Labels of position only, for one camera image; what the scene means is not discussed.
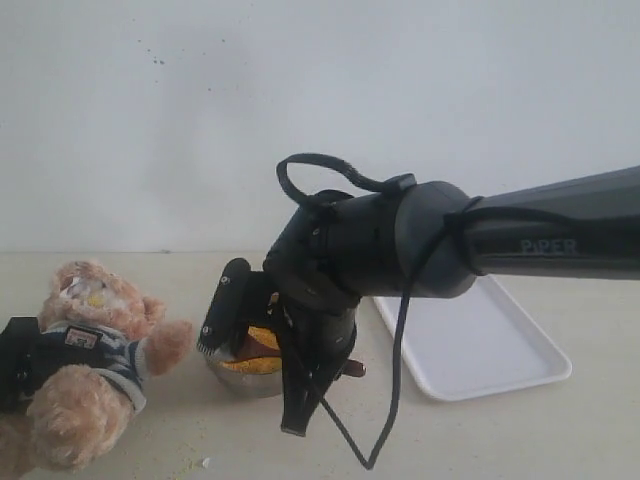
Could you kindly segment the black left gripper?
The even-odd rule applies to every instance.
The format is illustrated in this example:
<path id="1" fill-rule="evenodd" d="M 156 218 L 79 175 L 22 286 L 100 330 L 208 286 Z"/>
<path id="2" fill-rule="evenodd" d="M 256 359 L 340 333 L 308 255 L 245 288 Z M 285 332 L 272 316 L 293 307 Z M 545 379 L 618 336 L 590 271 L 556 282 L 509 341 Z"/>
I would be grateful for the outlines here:
<path id="1" fill-rule="evenodd" d="M 74 350 L 39 339 L 38 319 L 11 317 L 1 332 L 1 412 L 18 409 L 60 368 L 75 362 Z"/>

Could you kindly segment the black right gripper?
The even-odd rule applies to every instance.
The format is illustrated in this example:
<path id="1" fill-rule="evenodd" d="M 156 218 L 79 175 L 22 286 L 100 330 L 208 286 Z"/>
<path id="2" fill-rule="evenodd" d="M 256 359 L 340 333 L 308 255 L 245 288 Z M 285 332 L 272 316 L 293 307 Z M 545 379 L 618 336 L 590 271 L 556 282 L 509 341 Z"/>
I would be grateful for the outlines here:
<path id="1" fill-rule="evenodd" d="M 280 427 L 284 433 L 305 437 L 309 415 L 350 359 L 355 337 L 353 313 L 327 316 L 287 305 L 265 273 L 252 272 L 243 304 L 247 324 L 261 320 L 269 305 L 274 310 L 268 328 L 276 335 L 282 359 Z"/>

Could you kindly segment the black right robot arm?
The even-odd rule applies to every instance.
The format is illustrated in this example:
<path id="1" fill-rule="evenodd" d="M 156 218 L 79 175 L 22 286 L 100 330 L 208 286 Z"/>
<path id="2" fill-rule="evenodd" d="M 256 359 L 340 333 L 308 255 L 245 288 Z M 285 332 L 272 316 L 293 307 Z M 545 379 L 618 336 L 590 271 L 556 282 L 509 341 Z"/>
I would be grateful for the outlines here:
<path id="1" fill-rule="evenodd" d="M 355 340 L 365 297 L 454 298 L 488 274 L 635 280 L 639 171 L 472 197 L 412 176 L 364 190 L 300 191 L 287 164 L 279 183 L 297 206 L 262 265 L 278 295 L 274 326 L 284 356 L 281 428 L 305 434 Z"/>

